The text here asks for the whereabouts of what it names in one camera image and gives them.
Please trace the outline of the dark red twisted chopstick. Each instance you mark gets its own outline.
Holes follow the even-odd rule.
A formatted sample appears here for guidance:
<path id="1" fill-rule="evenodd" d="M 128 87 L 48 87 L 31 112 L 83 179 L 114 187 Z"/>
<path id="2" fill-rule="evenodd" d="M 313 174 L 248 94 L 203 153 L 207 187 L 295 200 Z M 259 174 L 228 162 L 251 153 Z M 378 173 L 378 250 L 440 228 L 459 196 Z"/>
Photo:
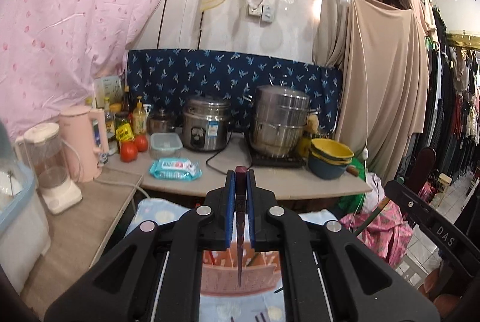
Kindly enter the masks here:
<path id="1" fill-rule="evenodd" d="M 255 321 L 256 322 L 267 322 L 268 321 L 268 317 L 267 315 L 264 315 L 263 312 L 260 312 L 259 314 L 257 314 L 255 316 Z"/>
<path id="2" fill-rule="evenodd" d="M 238 287 L 241 287 L 245 214 L 247 205 L 247 169 L 245 167 L 238 166 L 235 168 L 234 192 L 236 205 Z"/>

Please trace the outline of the bright red chopstick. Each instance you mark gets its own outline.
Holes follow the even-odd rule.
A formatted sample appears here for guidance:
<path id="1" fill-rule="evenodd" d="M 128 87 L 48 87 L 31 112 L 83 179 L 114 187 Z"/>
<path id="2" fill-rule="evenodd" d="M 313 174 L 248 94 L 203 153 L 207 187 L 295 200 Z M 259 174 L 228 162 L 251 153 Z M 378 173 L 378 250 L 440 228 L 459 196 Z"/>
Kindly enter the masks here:
<path id="1" fill-rule="evenodd" d="M 214 265 L 215 264 L 215 258 L 213 256 L 213 253 L 211 251 L 203 251 L 202 261 L 206 265 Z"/>

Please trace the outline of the green chopstick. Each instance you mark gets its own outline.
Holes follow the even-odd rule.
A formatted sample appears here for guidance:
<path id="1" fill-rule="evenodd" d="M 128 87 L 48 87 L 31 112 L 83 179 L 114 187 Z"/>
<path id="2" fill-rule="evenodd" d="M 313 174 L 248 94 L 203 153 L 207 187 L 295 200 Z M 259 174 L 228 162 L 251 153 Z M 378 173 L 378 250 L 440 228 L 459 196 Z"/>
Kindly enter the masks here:
<path id="1" fill-rule="evenodd" d="M 383 209 L 386 205 L 390 202 L 388 197 L 383 198 L 383 200 L 378 204 L 377 208 L 370 214 L 370 216 L 358 227 L 354 232 L 353 235 L 358 237 L 363 231 L 368 228 L 368 226 L 381 214 Z"/>

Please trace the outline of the pink perforated utensil holder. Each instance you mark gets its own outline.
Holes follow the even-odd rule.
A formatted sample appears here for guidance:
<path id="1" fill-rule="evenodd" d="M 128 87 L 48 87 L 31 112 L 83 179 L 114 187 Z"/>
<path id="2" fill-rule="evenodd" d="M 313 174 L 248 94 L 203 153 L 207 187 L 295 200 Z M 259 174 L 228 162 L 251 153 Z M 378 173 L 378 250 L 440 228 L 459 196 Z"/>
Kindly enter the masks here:
<path id="1" fill-rule="evenodd" d="M 277 251 L 257 252 L 244 243 L 241 287 L 238 285 L 237 243 L 225 251 L 212 251 L 214 265 L 202 262 L 201 294 L 216 297 L 253 295 L 275 290 L 281 280 Z"/>

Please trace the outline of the pink floral fabric pile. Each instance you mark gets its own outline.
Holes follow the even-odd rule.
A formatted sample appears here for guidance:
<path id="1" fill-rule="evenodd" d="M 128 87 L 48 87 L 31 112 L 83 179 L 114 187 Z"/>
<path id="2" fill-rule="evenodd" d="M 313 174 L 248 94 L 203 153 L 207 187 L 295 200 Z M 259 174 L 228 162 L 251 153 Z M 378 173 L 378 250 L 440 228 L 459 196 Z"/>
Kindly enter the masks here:
<path id="1" fill-rule="evenodd" d="M 368 219 L 368 214 L 361 212 L 363 200 L 362 195 L 338 199 L 337 208 L 344 227 L 354 231 Z M 404 220 L 400 208 L 389 202 L 358 238 L 391 268 L 397 268 L 412 236 L 413 230 Z"/>

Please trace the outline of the blue wet wipes pack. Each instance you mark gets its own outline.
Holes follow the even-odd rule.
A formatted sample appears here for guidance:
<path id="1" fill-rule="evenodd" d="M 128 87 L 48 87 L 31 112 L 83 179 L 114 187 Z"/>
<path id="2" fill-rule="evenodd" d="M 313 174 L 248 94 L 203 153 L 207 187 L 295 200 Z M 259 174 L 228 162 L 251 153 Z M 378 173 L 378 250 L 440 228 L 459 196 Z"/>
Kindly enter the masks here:
<path id="1" fill-rule="evenodd" d="M 157 180 L 194 181 L 202 176 L 199 165 L 183 158 L 162 158 L 155 160 L 149 173 Z"/>

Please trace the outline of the red tomato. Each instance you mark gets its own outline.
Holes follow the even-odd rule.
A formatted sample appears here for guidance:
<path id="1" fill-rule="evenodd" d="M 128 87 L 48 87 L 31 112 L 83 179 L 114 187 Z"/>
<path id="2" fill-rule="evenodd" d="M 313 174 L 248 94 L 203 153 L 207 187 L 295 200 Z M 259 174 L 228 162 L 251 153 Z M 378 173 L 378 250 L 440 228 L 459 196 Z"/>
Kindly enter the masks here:
<path id="1" fill-rule="evenodd" d="M 134 144 L 138 152 L 146 152 L 149 150 L 149 141 L 146 135 L 137 135 L 134 138 Z"/>
<path id="2" fill-rule="evenodd" d="M 120 160 L 124 163 L 131 163 L 137 159 L 138 150 L 133 141 L 123 141 L 120 144 Z"/>

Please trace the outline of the yellow snack packet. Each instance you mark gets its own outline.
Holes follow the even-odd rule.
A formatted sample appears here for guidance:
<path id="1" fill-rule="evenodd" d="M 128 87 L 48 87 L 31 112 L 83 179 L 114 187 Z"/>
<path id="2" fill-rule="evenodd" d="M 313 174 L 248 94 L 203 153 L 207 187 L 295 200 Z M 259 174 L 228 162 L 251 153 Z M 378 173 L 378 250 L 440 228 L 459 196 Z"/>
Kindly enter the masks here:
<path id="1" fill-rule="evenodd" d="M 133 141 L 135 135 L 129 123 L 123 123 L 115 129 L 115 137 L 118 142 Z"/>

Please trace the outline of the pink electric kettle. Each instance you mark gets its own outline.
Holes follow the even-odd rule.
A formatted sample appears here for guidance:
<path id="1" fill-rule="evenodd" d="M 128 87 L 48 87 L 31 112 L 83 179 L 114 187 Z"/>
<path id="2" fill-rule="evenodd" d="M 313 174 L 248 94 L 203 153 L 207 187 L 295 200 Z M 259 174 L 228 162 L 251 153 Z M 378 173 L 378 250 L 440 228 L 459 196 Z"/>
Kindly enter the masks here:
<path id="1" fill-rule="evenodd" d="M 108 139 L 103 109 L 70 106 L 61 111 L 58 124 L 70 176 L 85 183 L 98 178 L 108 160 Z"/>

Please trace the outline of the yellow oil bottle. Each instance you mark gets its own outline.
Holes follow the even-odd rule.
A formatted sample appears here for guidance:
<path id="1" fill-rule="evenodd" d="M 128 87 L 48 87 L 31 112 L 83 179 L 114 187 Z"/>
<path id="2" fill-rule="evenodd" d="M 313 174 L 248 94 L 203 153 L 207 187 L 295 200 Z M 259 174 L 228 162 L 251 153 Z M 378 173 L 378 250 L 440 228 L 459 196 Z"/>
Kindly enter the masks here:
<path id="1" fill-rule="evenodd" d="M 133 133 L 136 136 L 144 135 L 146 133 L 146 111 L 143 107 L 142 97 L 137 97 L 137 103 L 133 110 Z"/>

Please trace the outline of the white blender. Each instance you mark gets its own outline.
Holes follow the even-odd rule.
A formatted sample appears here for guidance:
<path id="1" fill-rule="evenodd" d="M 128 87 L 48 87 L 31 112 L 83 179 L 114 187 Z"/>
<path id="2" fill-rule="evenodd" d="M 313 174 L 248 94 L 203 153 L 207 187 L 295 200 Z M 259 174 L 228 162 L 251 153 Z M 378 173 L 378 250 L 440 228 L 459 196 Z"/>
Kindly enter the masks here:
<path id="1" fill-rule="evenodd" d="M 39 123 L 18 136 L 14 143 L 17 159 L 29 166 L 51 214 L 60 214 L 82 199 L 72 180 L 57 123 Z"/>

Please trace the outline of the navy floral backsplash cloth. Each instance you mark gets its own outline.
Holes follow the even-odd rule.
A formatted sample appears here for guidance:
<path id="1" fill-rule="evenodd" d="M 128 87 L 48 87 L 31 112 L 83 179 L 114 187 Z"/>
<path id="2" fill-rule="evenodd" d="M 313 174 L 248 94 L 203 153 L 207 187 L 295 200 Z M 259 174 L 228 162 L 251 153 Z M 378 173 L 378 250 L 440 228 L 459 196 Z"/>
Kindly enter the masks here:
<path id="1" fill-rule="evenodd" d="M 343 76 L 336 68 L 283 58 L 219 50 L 158 49 L 128 53 L 127 81 L 134 97 L 154 109 L 181 114 L 188 98 L 215 97 L 230 103 L 235 129 L 249 125 L 248 96 L 262 85 L 309 95 L 322 132 L 335 130 Z"/>

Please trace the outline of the beige hanging curtain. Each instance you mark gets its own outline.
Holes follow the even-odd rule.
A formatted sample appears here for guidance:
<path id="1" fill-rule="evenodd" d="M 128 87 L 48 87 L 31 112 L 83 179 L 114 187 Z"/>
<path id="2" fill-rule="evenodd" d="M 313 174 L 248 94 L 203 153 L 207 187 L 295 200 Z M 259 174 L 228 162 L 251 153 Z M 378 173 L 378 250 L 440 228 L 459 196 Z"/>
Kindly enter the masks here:
<path id="1" fill-rule="evenodd" d="M 368 150 L 368 169 L 392 180 L 425 121 L 427 47 L 414 12 L 378 0 L 321 0 L 312 61 L 343 73 L 336 140 Z"/>

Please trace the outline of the pink dotted curtain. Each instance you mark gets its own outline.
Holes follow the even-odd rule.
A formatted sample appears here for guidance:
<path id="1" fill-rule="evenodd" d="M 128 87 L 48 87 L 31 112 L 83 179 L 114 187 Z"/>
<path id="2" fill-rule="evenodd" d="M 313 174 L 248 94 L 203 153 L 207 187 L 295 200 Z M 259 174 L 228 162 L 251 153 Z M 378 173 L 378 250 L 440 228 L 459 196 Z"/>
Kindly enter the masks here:
<path id="1" fill-rule="evenodd" d="M 10 138 L 120 75 L 161 0 L 1 0 L 1 122 Z"/>

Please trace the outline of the wall power socket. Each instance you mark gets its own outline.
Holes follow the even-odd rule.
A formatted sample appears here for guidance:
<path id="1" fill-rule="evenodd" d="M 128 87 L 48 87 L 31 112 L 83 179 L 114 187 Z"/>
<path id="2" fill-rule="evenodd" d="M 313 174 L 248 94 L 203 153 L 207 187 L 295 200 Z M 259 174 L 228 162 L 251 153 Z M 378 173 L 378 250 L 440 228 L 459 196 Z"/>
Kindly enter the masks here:
<path id="1" fill-rule="evenodd" d="M 262 23 L 273 23 L 275 19 L 275 10 L 271 5 L 259 5 L 257 7 L 248 5 L 247 14 L 259 18 Z"/>

